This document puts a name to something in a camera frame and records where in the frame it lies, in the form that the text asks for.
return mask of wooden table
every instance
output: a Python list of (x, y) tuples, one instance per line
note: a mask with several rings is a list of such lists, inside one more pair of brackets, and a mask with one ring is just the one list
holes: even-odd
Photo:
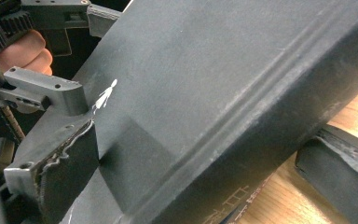
[[(358, 137), (358, 96), (329, 124)], [(349, 223), (295, 171), (295, 157), (286, 161), (243, 215), (245, 223)]]

